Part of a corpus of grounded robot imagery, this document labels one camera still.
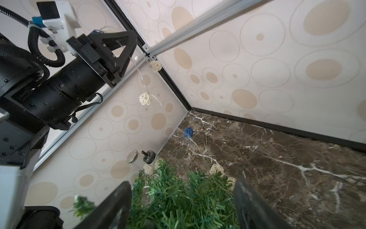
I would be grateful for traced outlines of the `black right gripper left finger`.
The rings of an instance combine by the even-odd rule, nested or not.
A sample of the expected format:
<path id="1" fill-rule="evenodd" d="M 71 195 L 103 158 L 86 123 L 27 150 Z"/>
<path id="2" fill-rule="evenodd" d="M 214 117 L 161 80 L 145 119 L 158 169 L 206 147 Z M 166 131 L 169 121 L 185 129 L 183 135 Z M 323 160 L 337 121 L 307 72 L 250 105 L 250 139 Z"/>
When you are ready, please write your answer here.
<path id="1" fill-rule="evenodd" d="M 77 229 L 126 229 L 132 205 L 132 188 L 128 181 L 121 183 Z"/>

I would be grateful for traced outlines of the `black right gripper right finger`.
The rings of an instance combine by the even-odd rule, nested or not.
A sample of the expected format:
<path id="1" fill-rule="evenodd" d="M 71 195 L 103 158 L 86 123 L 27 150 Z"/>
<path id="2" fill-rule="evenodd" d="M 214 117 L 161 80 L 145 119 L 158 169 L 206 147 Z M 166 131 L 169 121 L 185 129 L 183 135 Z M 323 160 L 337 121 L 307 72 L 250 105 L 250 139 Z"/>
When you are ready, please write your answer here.
<path id="1" fill-rule="evenodd" d="M 243 178 L 235 182 L 233 195 L 241 229 L 292 228 Z"/>

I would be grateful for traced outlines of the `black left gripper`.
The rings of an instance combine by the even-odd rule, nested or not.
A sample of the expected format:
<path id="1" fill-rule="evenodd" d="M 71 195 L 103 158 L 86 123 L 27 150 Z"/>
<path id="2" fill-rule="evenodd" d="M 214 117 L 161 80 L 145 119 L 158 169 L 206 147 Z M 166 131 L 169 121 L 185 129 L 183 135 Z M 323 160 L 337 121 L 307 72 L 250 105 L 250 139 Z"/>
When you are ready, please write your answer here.
<path id="1" fill-rule="evenodd" d="M 134 31 L 91 33 L 67 42 L 77 57 L 21 100 L 28 112 L 59 130 L 76 123 L 76 112 L 104 85 L 113 88 L 121 81 L 138 37 Z"/>

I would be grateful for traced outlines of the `small green christmas tree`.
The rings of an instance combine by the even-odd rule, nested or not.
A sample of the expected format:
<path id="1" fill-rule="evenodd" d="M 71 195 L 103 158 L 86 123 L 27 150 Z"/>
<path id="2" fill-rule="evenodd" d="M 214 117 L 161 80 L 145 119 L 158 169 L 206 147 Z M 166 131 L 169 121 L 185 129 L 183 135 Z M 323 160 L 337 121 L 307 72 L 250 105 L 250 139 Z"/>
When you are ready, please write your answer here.
<path id="1" fill-rule="evenodd" d="M 234 178 L 216 170 L 187 173 L 159 160 L 156 173 L 139 172 L 132 186 L 131 207 L 104 224 L 105 229 L 238 229 L 232 190 Z"/>

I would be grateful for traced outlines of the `string lights with rattan balls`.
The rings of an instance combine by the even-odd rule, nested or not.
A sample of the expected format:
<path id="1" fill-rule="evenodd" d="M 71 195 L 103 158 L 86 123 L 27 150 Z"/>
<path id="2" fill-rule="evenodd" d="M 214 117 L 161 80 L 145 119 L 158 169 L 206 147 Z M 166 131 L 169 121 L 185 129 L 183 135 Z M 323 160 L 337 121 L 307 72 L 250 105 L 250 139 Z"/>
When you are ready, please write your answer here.
<path id="1" fill-rule="evenodd" d="M 129 58 L 131 63 L 133 63 L 134 67 L 136 67 L 138 73 L 140 73 L 139 71 L 139 68 L 137 67 L 135 61 L 130 57 Z M 156 97 L 152 94 L 150 94 L 150 92 L 147 90 L 146 93 L 142 93 L 140 96 L 139 96 L 139 103 L 143 106 L 148 106 L 150 105 L 151 103 L 151 97 L 155 98 Z M 192 137 L 193 137 L 193 134 L 194 134 L 194 131 L 192 128 L 186 128 L 184 130 L 184 135 L 185 135 L 185 138 L 189 139 L 189 140 L 193 140 Z M 151 166 L 151 165 L 146 165 L 144 166 L 144 172 L 147 174 L 147 175 L 153 175 L 156 171 L 157 168 L 159 168 L 160 166 L 160 161 L 161 159 L 157 159 L 155 164 L 154 164 L 154 168 Z M 210 170 L 209 170 L 209 174 L 210 175 L 214 175 L 216 173 L 221 173 L 221 176 L 224 177 L 225 176 L 225 173 L 224 173 L 224 169 L 221 165 L 219 165 L 218 163 L 214 163 Z M 236 179 L 234 177 L 229 177 L 227 179 L 227 186 L 229 187 L 229 190 L 230 191 L 233 191 L 234 190 L 234 185 L 236 183 Z"/>

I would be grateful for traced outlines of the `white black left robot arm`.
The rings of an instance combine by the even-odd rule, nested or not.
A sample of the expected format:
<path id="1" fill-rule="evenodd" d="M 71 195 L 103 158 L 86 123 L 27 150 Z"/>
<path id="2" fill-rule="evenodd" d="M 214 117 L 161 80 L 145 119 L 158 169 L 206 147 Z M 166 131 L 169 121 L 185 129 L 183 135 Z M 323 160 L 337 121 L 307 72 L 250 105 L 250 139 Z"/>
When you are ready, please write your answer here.
<path id="1" fill-rule="evenodd" d="M 71 37 L 76 58 L 51 75 L 29 51 L 1 37 L 1 228 L 60 229 L 60 211 L 27 207 L 33 169 L 49 130 L 69 130 L 77 112 L 99 105 L 123 78 L 137 46 L 133 31 Z"/>

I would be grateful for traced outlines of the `glass jar of rice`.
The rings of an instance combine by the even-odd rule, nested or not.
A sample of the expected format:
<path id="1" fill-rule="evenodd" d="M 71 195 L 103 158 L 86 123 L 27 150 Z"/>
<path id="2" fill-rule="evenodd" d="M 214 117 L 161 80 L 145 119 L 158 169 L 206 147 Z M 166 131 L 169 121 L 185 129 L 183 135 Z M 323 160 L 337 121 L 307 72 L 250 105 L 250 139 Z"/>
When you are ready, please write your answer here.
<path id="1" fill-rule="evenodd" d="M 128 154 L 126 161 L 131 166 L 132 170 L 140 171 L 143 170 L 145 165 L 143 158 L 144 156 L 138 150 L 133 150 Z"/>

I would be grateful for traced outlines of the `glass jar with black lid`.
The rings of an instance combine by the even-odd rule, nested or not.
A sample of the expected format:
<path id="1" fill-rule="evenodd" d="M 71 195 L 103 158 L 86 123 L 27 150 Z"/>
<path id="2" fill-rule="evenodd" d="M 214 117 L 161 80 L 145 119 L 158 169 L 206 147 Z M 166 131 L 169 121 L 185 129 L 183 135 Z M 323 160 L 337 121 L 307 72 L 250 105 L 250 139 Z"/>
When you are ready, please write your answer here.
<path id="1" fill-rule="evenodd" d="M 142 151 L 143 154 L 143 161 L 144 161 L 144 173 L 147 175 L 153 175 L 155 172 L 155 163 L 158 160 L 158 155 L 152 151 Z"/>

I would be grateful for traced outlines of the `aluminium rail left wall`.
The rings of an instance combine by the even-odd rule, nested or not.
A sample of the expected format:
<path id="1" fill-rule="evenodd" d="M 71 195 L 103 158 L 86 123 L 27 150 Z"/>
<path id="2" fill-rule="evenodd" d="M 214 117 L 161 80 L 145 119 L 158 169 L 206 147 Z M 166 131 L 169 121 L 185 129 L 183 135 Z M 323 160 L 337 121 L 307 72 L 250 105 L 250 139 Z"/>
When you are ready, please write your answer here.
<path id="1" fill-rule="evenodd" d="M 135 72 L 138 71 L 138 69 L 144 65 L 149 64 L 151 62 L 150 58 L 148 58 L 146 55 L 139 56 L 135 61 L 133 61 L 133 66 L 129 68 L 122 78 L 121 82 L 117 84 L 114 88 L 109 87 L 102 87 L 103 91 L 101 92 L 101 95 L 103 96 L 104 100 L 102 103 L 94 105 L 90 108 L 87 108 L 83 111 L 80 111 L 77 113 L 78 122 L 75 124 L 72 124 L 70 129 L 67 131 L 61 131 L 61 130 L 54 130 L 50 129 L 49 136 L 47 138 L 45 146 L 42 148 L 40 157 L 38 161 L 35 164 L 34 170 L 37 170 L 38 167 L 45 162 L 46 159 L 48 159 L 52 153 L 54 153 L 59 146 L 61 146 L 89 117 L 91 117 L 94 112 L 96 112 L 102 105 L 104 105 L 107 100 L 121 87 L 126 83 L 126 81 L 133 75 Z"/>

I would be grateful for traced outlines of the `aluminium rail wall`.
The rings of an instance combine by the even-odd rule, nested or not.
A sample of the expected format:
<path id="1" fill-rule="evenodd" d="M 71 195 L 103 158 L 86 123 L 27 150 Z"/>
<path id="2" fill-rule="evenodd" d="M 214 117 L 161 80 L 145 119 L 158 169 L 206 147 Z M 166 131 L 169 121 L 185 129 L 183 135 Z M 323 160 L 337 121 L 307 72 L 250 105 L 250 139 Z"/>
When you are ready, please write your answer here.
<path id="1" fill-rule="evenodd" d="M 159 55 L 267 3 L 269 1 L 265 0 L 224 1 L 150 48 L 148 52 L 154 56 Z"/>
<path id="2" fill-rule="evenodd" d="M 126 83 L 126 81 L 133 75 L 135 72 L 138 71 L 138 69 L 144 65 L 149 64 L 151 62 L 150 58 L 148 58 L 146 55 L 139 56 L 135 61 L 133 61 L 133 66 L 129 68 L 122 78 L 121 82 L 117 84 L 114 88 L 109 87 L 102 87 L 103 91 L 101 92 L 101 95 L 103 96 L 104 100 L 102 103 L 94 105 L 90 108 L 87 108 L 83 111 L 80 111 L 77 113 L 78 122 L 75 124 L 72 124 L 70 129 L 67 131 L 61 131 L 61 130 L 54 130 L 50 129 L 49 136 L 47 138 L 45 146 L 42 148 L 40 157 L 38 161 L 35 164 L 34 170 L 37 170 L 38 167 L 45 162 L 46 159 L 48 159 L 52 153 L 54 153 L 59 146 L 61 146 L 89 117 L 91 117 L 94 112 L 96 112 L 102 105 L 104 105 L 107 100 L 121 87 Z"/>

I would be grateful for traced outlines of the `aluminium rail back wall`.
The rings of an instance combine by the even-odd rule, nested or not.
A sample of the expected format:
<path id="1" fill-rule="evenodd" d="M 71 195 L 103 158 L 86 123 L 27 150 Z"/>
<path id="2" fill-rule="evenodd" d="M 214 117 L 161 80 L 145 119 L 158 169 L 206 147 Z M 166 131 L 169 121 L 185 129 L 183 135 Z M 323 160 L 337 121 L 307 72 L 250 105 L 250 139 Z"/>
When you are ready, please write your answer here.
<path id="1" fill-rule="evenodd" d="M 267 3 L 269 1 L 265 0 L 224 1 L 150 48 L 148 52 L 154 56 L 159 55 Z"/>

